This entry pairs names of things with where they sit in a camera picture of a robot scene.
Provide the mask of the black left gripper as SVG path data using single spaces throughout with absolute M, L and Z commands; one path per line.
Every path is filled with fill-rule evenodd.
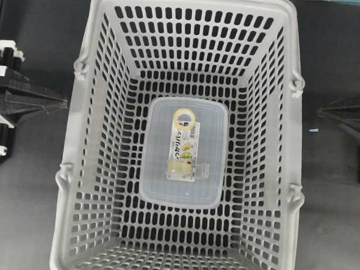
M 29 79 L 22 74 L 24 53 L 17 48 L 13 40 L 0 40 L 0 79 L 9 70 L 17 71 L 7 76 L 7 83 L 0 86 L 0 164 L 12 153 L 17 117 L 13 114 L 28 114 L 31 112 L 54 109 L 66 109 L 68 102 L 59 93 Z

